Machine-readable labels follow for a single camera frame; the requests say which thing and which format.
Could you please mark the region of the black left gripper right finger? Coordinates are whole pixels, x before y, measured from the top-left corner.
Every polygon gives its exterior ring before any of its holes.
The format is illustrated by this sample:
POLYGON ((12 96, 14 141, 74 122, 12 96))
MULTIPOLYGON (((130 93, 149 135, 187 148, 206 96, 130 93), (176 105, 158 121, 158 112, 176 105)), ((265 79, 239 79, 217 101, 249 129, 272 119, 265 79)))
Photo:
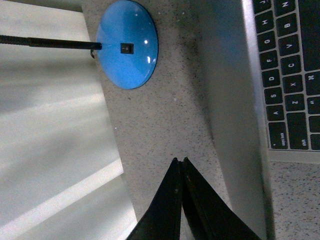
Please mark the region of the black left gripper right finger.
POLYGON ((180 166, 183 172, 182 209, 189 239, 260 239, 227 206, 187 157, 180 166))

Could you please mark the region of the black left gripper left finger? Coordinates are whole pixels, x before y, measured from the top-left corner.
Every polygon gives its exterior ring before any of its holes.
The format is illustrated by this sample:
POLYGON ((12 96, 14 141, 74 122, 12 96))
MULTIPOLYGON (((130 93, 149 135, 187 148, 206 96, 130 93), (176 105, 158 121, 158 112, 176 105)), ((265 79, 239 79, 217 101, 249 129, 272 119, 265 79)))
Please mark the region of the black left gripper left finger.
POLYGON ((181 230, 182 173, 174 158, 147 211, 128 240, 178 240, 181 230))

